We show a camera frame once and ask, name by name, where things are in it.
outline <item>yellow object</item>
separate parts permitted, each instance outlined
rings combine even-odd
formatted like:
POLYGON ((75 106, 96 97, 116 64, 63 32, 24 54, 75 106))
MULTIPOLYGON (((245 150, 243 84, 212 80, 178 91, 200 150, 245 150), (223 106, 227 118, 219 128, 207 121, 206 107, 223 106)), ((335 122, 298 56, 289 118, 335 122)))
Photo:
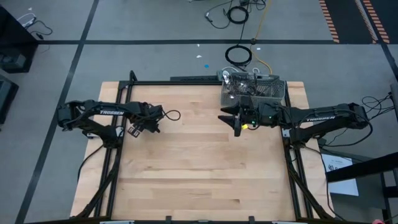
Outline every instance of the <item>yellow object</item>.
MULTIPOLYGON (((266 17, 266 13, 267 13, 267 11, 268 11, 269 5, 271 4, 271 1, 272 1, 272 0, 268 0, 268 4, 266 4, 266 8, 264 9, 264 12, 262 13, 261 22, 260 22, 259 28, 258 28, 258 30, 257 30, 257 34, 256 34, 255 39, 257 39, 257 37, 258 37, 258 35, 259 35, 259 33, 260 33, 261 26, 262 26, 262 22, 264 21, 264 18, 266 17)), ((251 50, 251 47, 252 47, 252 45, 250 45, 250 51, 251 51, 251 53, 254 55, 254 57, 255 57, 259 62, 261 62, 263 65, 265 65, 265 66, 269 69, 269 74, 272 75, 271 66, 269 66, 269 64, 268 64, 267 62, 265 62, 265 61, 259 59, 259 57, 257 57, 257 55, 251 50)))

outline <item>white paper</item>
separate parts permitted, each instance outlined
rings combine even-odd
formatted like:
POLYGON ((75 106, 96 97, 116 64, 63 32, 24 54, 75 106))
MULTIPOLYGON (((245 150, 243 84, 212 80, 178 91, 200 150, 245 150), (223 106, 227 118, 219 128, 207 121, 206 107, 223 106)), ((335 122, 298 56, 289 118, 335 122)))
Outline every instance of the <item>white paper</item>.
MULTIPOLYGON (((345 159, 339 156, 322 154, 322 159, 325 162, 327 172, 353 165, 353 161, 350 158, 345 159)), ((330 183, 329 191, 330 193, 359 196, 356 179, 330 183)))

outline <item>wire basket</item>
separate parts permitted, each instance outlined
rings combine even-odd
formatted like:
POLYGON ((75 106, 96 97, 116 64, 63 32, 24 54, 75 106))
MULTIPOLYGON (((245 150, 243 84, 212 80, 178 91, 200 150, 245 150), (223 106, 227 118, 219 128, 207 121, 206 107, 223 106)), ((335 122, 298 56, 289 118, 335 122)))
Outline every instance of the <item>wire basket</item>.
POLYGON ((242 96, 251 96, 253 106, 257 108, 263 102, 280 102, 285 97, 285 81, 277 75, 265 75, 251 72, 233 72, 223 75, 221 105, 233 106, 242 96))

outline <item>wooden table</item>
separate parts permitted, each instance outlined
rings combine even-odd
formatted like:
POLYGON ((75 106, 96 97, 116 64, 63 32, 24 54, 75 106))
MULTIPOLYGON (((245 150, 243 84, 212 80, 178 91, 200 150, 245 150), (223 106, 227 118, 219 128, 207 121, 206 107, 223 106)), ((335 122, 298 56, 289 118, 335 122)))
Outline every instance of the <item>wooden table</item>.
MULTIPOLYGON (((308 108, 303 83, 288 86, 292 106, 308 108)), ((99 100, 115 102, 117 87, 118 82, 104 82, 99 100)), ((234 137, 217 118, 222 114, 220 91, 221 86, 133 86, 131 101, 179 110, 182 117, 163 119, 161 133, 126 135, 112 219, 164 220, 171 215, 173 220, 295 220, 280 128, 244 130, 234 137)), ((110 116, 94 120, 111 123, 110 116)), ((86 156, 101 144, 99 138, 89 140, 86 156)), ((307 145, 318 149, 314 139, 307 145)), ((98 189, 104 154, 103 149, 83 167, 71 215, 82 211, 98 189)), ((308 188, 332 215, 319 154, 302 149, 302 157, 308 188)))

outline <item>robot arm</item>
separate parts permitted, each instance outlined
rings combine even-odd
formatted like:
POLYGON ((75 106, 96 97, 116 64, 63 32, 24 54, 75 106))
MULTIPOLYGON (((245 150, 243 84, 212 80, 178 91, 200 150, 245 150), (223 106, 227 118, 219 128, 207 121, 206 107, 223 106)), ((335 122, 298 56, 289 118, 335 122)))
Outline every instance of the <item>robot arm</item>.
POLYGON ((301 110, 289 108, 270 101, 254 109, 251 98, 244 96, 239 104, 221 109, 232 116, 218 118, 234 129, 234 135, 240 136, 241 130, 253 126, 280 126, 290 136, 291 144, 308 142, 310 138, 321 138, 326 133, 340 129, 363 129, 368 125, 365 109, 354 103, 301 110), (324 121, 309 128, 300 128, 304 122, 324 121))
POLYGON ((129 133, 138 137, 144 129, 154 133, 160 132, 158 122, 164 117, 162 106, 152 106, 148 103, 130 102, 126 104, 104 103, 94 100, 71 101, 57 108, 58 125, 63 131, 71 131, 80 128, 85 136, 95 134, 99 136, 104 147, 116 147, 118 136, 115 127, 103 126, 90 119, 90 116, 100 114, 108 116, 124 116, 133 128, 129 133))

